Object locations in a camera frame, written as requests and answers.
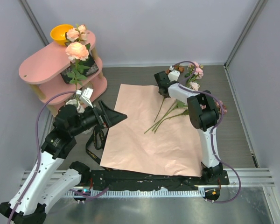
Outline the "pink peony flower stem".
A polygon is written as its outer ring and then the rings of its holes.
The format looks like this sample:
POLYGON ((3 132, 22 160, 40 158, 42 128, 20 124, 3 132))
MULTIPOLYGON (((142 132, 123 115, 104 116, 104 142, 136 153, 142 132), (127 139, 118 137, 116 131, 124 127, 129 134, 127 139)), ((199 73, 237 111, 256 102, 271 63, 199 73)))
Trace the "pink peony flower stem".
POLYGON ((197 62, 189 63, 186 74, 184 75, 186 78, 186 86, 191 87, 192 83, 197 84, 197 81, 202 79, 203 76, 204 72, 201 64, 198 64, 197 62))

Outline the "pink wrapping paper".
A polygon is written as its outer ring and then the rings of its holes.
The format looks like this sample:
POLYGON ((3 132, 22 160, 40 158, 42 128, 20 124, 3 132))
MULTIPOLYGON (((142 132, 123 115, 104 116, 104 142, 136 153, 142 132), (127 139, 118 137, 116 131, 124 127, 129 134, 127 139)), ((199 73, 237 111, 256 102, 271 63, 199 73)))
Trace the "pink wrapping paper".
POLYGON ((174 103, 153 85, 121 84, 115 110, 127 119, 111 127, 100 166, 153 175, 201 176, 202 149, 189 116, 174 110, 157 131, 151 126, 174 103))

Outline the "brown rose flower stem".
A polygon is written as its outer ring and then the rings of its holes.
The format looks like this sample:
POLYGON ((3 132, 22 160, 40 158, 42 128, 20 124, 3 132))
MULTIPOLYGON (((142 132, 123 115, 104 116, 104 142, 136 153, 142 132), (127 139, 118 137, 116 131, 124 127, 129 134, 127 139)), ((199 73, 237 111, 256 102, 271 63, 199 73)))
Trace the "brown rose flower stem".
POLYGON ((181 66, 181 65, 176 65, 174 67, 175 70, 179 71, 180 73, 183 73, 184 72, 184 68, 181 66))

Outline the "pale pink rose stem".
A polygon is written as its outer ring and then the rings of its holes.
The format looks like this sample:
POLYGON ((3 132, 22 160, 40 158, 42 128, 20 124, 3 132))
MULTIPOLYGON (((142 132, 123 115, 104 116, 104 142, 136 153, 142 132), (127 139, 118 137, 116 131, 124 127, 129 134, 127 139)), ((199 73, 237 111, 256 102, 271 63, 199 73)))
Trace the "pale pink rose stem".
POLYGON ((188 106, 185 103, 183 103, 182 101, 180 101, 180 100, 175 100, 175 102, 168 108, 168 110, 164 113, 164 115, 158 121, 156 121, 156 119, 158 118, 158 116, 159 116, 159 114, 161 112, 161 109, 162 109, 162 106, 163 106, 164 102, 165 102, 165 98, 162 99, 160 108, 159 108, 158 113, 157 113, 157 115, 156 115, 156 117, 154 119, 154 124, 150 128, 148 128, 144 132, 144 134, 146 134, 148 131, 154 131, 154 133, 156 133, 156 131, 158 130, 159 126, 165 120, 189 114, 188 106), (169 114, 171 112, 173 112, 174 110, 177 110, 177 109, 183 109, 183 111, 181 113, 177 114, 177 115, 169 116, 169 114))

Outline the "mauve rose flower stem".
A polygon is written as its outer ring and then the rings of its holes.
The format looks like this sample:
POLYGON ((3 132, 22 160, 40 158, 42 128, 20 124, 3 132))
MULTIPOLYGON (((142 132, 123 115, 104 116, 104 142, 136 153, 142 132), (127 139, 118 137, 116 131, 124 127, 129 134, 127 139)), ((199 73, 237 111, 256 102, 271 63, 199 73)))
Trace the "mauve rose flower stem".
POLYGON ((227 110, 227 107, 223 104, 223 102, 221 100, 219 101, 214 101, 215 105, 216 105, 216 108, 218 109, 218 112, 220 115, 225 115, 228 110, 227 110))

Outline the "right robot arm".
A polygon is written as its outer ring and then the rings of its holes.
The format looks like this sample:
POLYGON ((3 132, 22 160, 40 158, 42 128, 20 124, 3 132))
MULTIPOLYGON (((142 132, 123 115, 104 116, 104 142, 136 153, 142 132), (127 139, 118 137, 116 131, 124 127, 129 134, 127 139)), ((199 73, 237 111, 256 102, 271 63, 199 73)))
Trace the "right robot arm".
POLYGON ((204 183, 213 184, 223 173, 216 137, 221 119, 215 104, 217 99, 213 98, 210 91, 195 91, 177 81, 170 81, 164 71, 154 74, 154 78, 160 95, 187 104, 190 122, 198 130, 202 147, 201 178, 204 183))

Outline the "peach peony flower stem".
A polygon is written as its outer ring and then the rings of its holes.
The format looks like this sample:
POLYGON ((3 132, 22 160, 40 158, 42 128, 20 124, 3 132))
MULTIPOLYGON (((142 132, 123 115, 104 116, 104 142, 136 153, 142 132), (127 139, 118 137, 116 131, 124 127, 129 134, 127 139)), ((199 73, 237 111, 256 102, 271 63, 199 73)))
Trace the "peach peony flower stem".
POLYGON ((85 44, 87 41, 86 26, 84 24, 76 25, 75 28, 71 28, 65 33, 65 37, 68 41, 65 52, 70 60, 70 71, 67 72, 67 76, 71 78, 70 84, 74 84, 75 91, 77 91, 78 85, 82 85, 82 81, 86 79, 84 71, 89 68, 84 65, 90 55, 90 45, 85 44))

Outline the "black ribbon gold lettering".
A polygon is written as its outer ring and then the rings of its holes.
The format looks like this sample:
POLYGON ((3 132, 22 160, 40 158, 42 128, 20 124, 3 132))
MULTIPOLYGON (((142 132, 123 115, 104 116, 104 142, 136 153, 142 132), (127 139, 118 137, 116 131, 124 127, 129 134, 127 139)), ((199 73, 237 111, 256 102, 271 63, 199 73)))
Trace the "black ribbon gold lettering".
MULTIPOLYGON (((95 155, 93 152, 90 151, 89 147, 91 144, 94 145, 95 149, 96 150, 102 150, 104 151, 104 148, 105 148, 105 143, 106 143, 106 138, 107 138, 107 135, 108 135, 108 132, 109 132, 109 129, 107 129, 107 132, 104 133, 103 129, 99 126, 95 126, 93 128, 93 132, 90 136, 90 138, 88 139, 88 141, 86 142, 86 145, 85 145, 85 151, 86 153, 100 166, 100 163, 101 163, 101 159, 95 155)), ((102 167, 104 170, 107 170, 107 171, 112 171, 111 168, 106 168, 106 167, 102 167)))

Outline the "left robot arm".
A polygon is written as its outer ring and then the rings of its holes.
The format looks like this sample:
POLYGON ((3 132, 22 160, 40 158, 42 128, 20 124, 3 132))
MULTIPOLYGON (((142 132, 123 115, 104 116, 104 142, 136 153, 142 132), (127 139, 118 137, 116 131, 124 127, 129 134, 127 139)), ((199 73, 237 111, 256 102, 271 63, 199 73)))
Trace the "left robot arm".
POLYGON ((8 223, 42 224, 51 208, 68 190, 89 183, 90 168, 76 161, 63 177, 47 186, 76 145, 75 136, 93 127, 110 128, 127 119, 127 115, 110 109, 103 101, 99 101, 99 106, 90 106, 83 113, 79 113, 74 105, 64 105, 59 109, 54 129, 39 146, 33 170, 18 193, 9 202, 0 204, 0 214, 8 218, 8 223))

